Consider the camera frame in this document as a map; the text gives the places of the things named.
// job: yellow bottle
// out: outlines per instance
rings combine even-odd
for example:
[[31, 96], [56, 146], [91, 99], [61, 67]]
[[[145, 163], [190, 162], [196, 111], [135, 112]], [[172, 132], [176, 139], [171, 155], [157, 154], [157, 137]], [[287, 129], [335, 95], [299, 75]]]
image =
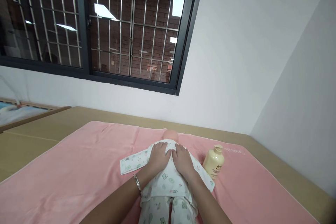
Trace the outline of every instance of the yellow bottle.
[[215, 180], [219, 171], [224, 164], [224, 156], [222, 154], [222, 145], [215, 145], [214, 149], [210, 149], [203, 162], [203, 168]]

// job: patterned cloth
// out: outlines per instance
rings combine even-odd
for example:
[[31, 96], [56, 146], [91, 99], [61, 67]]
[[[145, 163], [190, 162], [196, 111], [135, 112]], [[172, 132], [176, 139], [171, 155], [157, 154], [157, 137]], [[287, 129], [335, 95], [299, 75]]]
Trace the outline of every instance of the patterned cloth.
[[[159, 142], [167, 142], [166, 152], [170, 149], [175, 149], [176, 142], [171, 139], [161, 140]], [[137, 170], [147, 164], [149, 161], [149, 157], [152, 151], [152, 144], [147, 150], [141, 151], [137, 154], [128, 156], [122, 160], [120, 160], [120, 171], [121, 174], [129, 173], [134, 170]], [[190, 154], [192, 163], [194, 165], [194, 169], [199, 173], [203, 182], [210, 190], [213, 191], [215, 187], [214, 181], [204, 170], [202, 165]], [[143, 188], [141, 193], [141, 202], [140, 206], [146, 201], [149, 201], [152, 197], [184, 197], [189, 203], [197, 209], [196, 201], [193, 200], [193, 196], [191, 195], [187, 182], [183, 179], [180, 173], [176, 170], [173, 157], [171, 156], [166, 168], [157, 174], [155, 178], [153, 178], [145, 188]]]
[[197, 211], [183, 197], [153, 197], [142, 204], [139, 224], [168, 224], [169, 204], [172, 203], [170, 224], [195, 224]]

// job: human arm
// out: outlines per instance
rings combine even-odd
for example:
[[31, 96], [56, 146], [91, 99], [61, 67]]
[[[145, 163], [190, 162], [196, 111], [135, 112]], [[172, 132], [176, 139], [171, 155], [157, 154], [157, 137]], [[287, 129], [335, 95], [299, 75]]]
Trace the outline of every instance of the human arm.
[[[167, 143], [157, 143], [153, 146], [150, 159], [137, 174], [141, 189], [143, 189], [159, 172], [164, 170], [170, 158], [171, 150], [166, 152]], [[130, 211], [140, 191], [135, 178], [130, 178], [110, 196], [97, 205], [80, 224], [117, 224], [121, 223]]]
[[176, 151], [173, 150], [172, 155], [176, 170], [187, 181], [189, 189], [194, 195], [203, 223], [230, 224], [231, 221], [209, 192], [198, 172], [194, 169], [189, 151], [182, 145], [176, 144]]

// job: brick wall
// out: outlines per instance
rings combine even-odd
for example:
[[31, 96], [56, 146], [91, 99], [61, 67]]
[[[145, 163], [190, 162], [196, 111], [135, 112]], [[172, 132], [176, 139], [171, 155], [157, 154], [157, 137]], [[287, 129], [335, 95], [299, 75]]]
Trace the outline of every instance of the brick wall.
[[[97, 0], [90, 0], [91, 13], [94, 14], [94, 3]], [[98, 0], [99, 4], [104, 4], [107, 8], [109, 0]], [[122, 0], [122, 20], [131, 20], [131, 2], [132, 0]], [[167, 82], [172, 65], [168, 62], [160, 62], [156, 60], [171, 61], [174, 56], [175, 44], [170, 42], [170, 37], [177, 37], [176, 31], [165, 29], [154, 29], [152, 27], [144, 27], [145, 5], [146, 17], [145, 24], [155, 25], [156, 9], [158, 0], [135, 0], [134, 25], [133, 34], [133, 50], [132, 50], [132, 74], [133, 77], [140, 77], [144, 79], [152, 79], [156, 81]], [[156, 26], [168, 27], [178, 29], [180, 17], [172, 16], [173, 0], [159, 0]], [[120, 19], [120, 0], [110, 0], [110, 11], [117, 18]], [[111, 51], [119, 52], [120, 46], [120, 22], [99, 19], [99, 39], [100, 49], [109, 50], [109, 33], [111, 39]], [[122, 23], [121, 25], [121, 52], [129, 54], [130, 44], [130, 24]], [[92, 48], [98, 47], [98, 21], [92, 18], [91, 27], [91, 46]], [[99, 69], [99, 53], [92, 51], [93, 66]], [[110, 59], [109, 54], [105, 52], [100, 53], [101, 70], [109, 72]], [[119, 55], [111, 54], [111, 72], [119, 73]], [[121, 74], [128, 75], [128, 56], [121, 56]]]

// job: black window frame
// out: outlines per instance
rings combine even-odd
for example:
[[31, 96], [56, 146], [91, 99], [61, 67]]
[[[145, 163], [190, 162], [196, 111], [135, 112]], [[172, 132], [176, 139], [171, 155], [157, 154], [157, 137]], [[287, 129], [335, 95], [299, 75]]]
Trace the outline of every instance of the black window frame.
[[0, 65], [54, 75], [86, 79], [96, 82], [123, 85], [178, 96], [181, 89], [183, 73], [187, 61], [199, 1], [200, 0], [184, 1], [180, 28], [177, 37], [174, 64], [171, 70], [169, 83], [140, 79], [114, 73], [106, 73], [92, 69], [89, 17], [90, 3], [88, 0], [77, 0], [79, 13], [78, 24], [81, 36], [80, 55], [82, 58], [82, 68], [6, 56], [4, 55], [4, 50], [1, 43]]

